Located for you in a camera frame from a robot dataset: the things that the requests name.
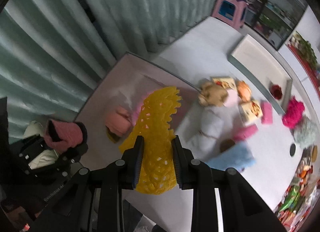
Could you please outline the yellow foam fruit net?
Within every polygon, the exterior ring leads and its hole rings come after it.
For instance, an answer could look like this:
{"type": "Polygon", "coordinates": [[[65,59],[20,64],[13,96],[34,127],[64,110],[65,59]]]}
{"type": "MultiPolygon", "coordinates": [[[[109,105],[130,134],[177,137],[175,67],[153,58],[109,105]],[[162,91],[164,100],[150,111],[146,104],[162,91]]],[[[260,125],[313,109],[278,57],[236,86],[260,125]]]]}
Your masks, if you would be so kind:
{"type": "Polygon", "coordinates": [[[124,153],[134,146],[137,136],[144,138],[142,167],[136,186],[142,194],[160,195],[177,184],[171,145],[176,136],[170,122],[181,106],[179,92],[177,87],[169,86],[150,93],[138,110],[133,130],[119,146],[124,153]]]}

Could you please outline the pink sponge block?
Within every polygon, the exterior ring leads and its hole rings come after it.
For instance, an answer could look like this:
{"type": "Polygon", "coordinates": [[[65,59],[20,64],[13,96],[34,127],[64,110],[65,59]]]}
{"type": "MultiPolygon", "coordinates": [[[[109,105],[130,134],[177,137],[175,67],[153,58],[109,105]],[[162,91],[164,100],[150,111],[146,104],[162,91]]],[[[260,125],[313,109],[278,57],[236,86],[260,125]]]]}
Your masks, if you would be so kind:
{"type": "Polygon", "coordinates": [[[233,140],[235,142],[247,140],[248,138],[252,137],[254,134],[258,132],[258,127],[255,124],[242,127],[233,135],[233,140]]]}
{"type": "Polygon", "coordinates": [[[266,125],[273,124],[273,109],[272,105],[267,101],[261,102],[261,110],[263,116],[261,117],[261,123],[266,125]]]}

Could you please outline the black pink knitted shoe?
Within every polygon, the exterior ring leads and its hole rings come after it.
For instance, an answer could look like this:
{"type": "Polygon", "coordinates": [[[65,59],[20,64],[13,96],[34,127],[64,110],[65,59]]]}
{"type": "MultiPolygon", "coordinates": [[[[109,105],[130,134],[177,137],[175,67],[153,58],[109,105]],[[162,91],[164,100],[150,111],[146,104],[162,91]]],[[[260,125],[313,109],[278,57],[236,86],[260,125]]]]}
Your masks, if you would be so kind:
{"type": "Polygon", "coordinates": [[[50,119],[44,134],[44,141],[57,153],[62,154],[69,148],[86,143],[87,130],[81,122],[65,122],[50,119]]]}

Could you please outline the white fluffy cloth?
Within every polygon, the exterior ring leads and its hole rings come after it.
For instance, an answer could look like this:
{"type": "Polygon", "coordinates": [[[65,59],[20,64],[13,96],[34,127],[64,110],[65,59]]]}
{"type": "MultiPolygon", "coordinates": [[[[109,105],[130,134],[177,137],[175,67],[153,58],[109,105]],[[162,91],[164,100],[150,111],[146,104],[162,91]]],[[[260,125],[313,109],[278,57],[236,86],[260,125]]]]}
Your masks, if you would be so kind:
{"type": "Polygon", "coordinates": [[[199,130],[188,141],[188,147],[195,152],[208,152],[212,150],[221,136],[224,120],[213,110],[204,109],[201,114],[199,130]]]}

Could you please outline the brown plush toy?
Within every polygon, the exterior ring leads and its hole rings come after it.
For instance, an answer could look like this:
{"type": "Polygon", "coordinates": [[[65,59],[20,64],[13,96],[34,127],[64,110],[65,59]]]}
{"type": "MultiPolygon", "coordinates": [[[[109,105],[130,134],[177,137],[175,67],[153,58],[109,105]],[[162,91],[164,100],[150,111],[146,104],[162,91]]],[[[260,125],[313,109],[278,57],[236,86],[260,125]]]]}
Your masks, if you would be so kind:
{"type": "Polygon", "coordinates": [[[221,107],[227,98],[227,90],[211,81],[207,81],[202,84],[201,91],[198,96],[199,103],[203,107],[221,107]]]}

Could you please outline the round pink puff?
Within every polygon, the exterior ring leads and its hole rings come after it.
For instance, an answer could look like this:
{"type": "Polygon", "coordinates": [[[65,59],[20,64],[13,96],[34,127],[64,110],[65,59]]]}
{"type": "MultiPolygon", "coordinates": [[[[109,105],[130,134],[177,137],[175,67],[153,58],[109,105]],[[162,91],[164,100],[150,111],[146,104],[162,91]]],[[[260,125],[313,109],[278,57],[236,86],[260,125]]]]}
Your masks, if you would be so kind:
{"type": "Polygon", "coordinates": [[[227,89],[227,93],[228,93],[228,96],[225,99],[225,102],[223,103],[223,105],[225,107],[233,107],[233,106],[238,105],[239,96],[238,96],[237,90],[234,90],[234,89],[230,88],[230,89],[227,89]]]}

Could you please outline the cartoon tissue pack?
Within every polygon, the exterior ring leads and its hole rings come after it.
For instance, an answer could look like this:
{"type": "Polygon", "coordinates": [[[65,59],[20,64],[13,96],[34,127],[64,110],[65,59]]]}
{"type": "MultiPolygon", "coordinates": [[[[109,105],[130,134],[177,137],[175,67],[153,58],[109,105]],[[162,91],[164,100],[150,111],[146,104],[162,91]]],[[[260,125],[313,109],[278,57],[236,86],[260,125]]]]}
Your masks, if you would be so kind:
{"type": "Polygon", "coordinates": [[[260,103],[257,100],[242,103],[239,106],[239,112],[245,125],[252,124],[263,116],[260,103]]]}
{"type": "Polygon", "coordinates": [[[212,78],[212,81],[226,90],[227,89],[236,90],[236,84],[233,78],[230,78],[230,77],[212,78]]]}

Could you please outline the orange sponge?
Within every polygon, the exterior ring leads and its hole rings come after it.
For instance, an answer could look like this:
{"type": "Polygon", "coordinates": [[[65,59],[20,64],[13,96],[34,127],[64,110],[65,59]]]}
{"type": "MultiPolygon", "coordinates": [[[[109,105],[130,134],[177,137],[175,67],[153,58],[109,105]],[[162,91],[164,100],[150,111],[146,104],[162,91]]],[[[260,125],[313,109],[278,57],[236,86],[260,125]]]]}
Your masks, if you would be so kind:
{"type": "Polygon", "coordinates": [[[237,81],[236,83],[238,95],[240,99],[245,103],[251,100],[252,91],[244,81],[237,81]]]}

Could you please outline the black table hole cap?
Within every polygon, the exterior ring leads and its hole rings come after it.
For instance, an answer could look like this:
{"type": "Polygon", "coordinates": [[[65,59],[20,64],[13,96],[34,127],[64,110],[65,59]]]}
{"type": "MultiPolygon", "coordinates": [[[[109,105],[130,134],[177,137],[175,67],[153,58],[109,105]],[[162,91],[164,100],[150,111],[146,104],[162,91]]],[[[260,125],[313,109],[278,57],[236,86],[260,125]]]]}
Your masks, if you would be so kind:
{"type": "Polygon", "coordinates": [[[296,145],[294,143],[292,143],[290,145],[290,156],[293,157],[296,153],[296,145]]]}

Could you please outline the jar with gold lid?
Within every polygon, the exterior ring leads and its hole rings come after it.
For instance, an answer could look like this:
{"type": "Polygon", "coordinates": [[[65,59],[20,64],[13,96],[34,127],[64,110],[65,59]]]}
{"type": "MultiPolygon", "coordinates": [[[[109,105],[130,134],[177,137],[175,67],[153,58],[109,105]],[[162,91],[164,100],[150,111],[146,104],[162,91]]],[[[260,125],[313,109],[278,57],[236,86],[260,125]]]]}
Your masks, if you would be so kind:
{"type": "Polygon", "coordinates": [[[318,147],[317,145],[312,145],[303,150],[302,157],[306,158],[308,163],[314,163],[317,159],[318,147]]]}

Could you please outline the pale green bath pouf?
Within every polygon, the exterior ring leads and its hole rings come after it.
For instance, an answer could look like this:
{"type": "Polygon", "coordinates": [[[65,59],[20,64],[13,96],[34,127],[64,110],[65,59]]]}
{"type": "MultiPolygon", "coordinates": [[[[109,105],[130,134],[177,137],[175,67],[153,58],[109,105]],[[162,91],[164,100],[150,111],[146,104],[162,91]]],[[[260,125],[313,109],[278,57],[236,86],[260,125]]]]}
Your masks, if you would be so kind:
{"type": "Polygon", "coordinates": [[[305,149],[313,145],[317,138],[317,125],[307,116],[303,116],[293,131],[295,143],[305,149]]]}

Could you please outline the magenta fluffy duster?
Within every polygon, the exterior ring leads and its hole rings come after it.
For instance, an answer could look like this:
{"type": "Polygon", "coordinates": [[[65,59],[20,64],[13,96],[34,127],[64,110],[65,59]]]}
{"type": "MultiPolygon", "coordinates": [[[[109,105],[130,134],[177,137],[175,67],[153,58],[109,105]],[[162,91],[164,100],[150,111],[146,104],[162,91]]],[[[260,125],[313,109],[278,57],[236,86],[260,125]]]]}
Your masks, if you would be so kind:
{"type": "Polygon", "coordinates": [[[298,101],[295,96],[292,96],[287,105],[287,111],[282,117],[283,125],[289,129],[294,129],[303,118],[304,111],[304,103],[298,101]]]}

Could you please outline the far grey storage tray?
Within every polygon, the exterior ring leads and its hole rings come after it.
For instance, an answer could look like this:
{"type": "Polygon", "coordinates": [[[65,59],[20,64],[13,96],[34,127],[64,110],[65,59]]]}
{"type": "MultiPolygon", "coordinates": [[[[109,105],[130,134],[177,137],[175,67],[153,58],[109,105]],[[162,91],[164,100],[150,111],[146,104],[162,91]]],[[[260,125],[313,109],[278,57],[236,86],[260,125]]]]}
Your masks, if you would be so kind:
{"type": "Polygon", "coordinates": [[[277,114],[284,115],[291,98],[292,78],[265,47],[247,34],[228,56],[228,61],[263,94],[277,114]],[[273,85],[281,88],[283,95],[279,100],[271,94],[273,85]]]}

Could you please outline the green curtain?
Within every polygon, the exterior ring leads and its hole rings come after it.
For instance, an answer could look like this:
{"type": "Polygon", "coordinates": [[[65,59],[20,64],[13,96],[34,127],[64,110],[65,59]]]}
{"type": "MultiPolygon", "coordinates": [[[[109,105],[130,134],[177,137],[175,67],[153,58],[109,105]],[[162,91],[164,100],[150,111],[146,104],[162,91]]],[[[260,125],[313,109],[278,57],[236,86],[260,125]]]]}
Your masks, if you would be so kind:
{"type": "Polygon", "coordinates": [[[73,120],[126,52],[161,51],[216,0],[1,0],[1,96],[9,141],[32,121],[73,120]]]}

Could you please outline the pink plastic stool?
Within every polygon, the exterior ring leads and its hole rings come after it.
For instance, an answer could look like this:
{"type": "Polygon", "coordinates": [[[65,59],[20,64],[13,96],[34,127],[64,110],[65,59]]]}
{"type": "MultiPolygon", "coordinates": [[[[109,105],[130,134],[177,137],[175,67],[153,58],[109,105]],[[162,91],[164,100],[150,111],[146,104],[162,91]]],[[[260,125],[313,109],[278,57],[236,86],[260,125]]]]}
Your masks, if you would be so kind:
{"type": "Polygon", "coordinates": [[[239,30],[245,23],[247,8],[246,0],[217,0],[212,17],[239,30]]]}

